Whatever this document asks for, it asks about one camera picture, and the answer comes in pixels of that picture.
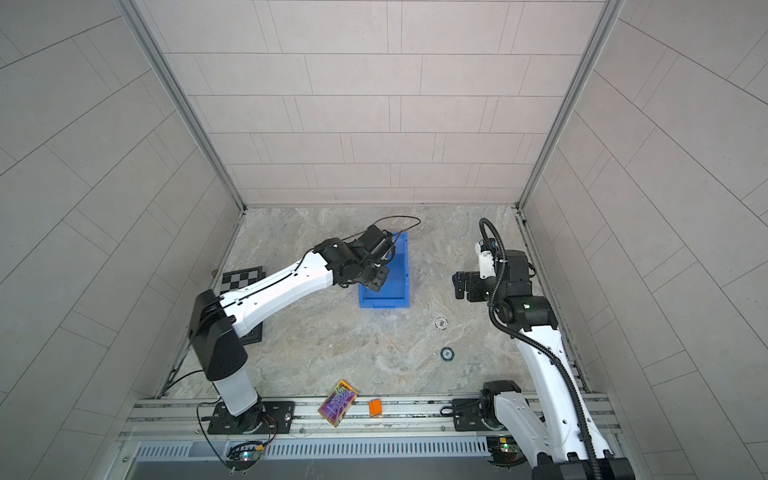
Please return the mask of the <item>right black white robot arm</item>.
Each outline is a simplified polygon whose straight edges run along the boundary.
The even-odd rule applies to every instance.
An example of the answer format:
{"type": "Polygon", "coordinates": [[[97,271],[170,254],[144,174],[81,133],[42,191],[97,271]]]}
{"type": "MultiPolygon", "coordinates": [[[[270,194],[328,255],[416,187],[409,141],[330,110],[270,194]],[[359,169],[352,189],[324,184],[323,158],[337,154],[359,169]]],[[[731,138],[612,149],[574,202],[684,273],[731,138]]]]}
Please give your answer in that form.
{"type": "Polygon", "coordinates": [[[549,300],[533,292],[527,255],[505,247],[495,225],[479,221],[478,268],[453,275],[455,296],[487,307],[491,324],[523,356],[539,404],[535,414],[513,381],[483,385],[475,410],[491,429],[510,433],[535,479],[632,479],[630,461],[615,455],[586,406],[549,300]]]}

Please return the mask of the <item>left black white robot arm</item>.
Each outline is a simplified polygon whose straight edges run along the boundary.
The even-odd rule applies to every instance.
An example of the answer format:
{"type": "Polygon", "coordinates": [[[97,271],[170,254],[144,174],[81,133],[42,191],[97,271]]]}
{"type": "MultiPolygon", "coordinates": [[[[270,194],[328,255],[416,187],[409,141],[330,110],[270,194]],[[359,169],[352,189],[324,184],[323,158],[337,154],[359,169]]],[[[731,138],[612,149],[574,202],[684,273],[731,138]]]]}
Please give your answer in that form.
{"type": "Polygon", "coordinates": [[[208,289],[196,297],[189,341],[230,415],[255,412],[261,403],[245,372],[248,354],[241,338],[273,314],[331,286],[360,284],[378,292],[389,274],[396,238],[371,225],[349,241],[322,241],[297,262],[254,284],[223,294],[208,289]]]}

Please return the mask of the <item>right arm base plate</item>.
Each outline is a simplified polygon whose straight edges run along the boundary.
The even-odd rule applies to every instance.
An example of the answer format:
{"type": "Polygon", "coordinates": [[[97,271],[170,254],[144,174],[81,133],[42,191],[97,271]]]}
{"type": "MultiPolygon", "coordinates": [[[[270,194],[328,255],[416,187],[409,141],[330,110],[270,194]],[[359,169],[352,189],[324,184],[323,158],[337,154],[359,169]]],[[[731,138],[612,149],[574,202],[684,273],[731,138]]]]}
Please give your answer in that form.
{"type": "Polygon", "coordinates": [[[442,407],[440,414],[449,417],[458,432],[501,431],[503,425],[491,418],[479,398],[454,398],[442,407]]]}

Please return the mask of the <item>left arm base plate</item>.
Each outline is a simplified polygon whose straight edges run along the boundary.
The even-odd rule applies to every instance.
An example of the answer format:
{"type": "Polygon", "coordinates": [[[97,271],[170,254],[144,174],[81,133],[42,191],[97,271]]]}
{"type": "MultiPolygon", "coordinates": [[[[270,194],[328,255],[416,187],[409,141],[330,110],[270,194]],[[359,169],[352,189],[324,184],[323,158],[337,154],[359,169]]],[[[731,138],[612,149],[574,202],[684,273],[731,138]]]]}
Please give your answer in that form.
{"type": "Polygon", "coordinates": [[[212,435],[287,434],[296,404],[292,401],[264,401],[239,416],[233,416],[219,401],[210,418],[207,433],[212,435]]]}

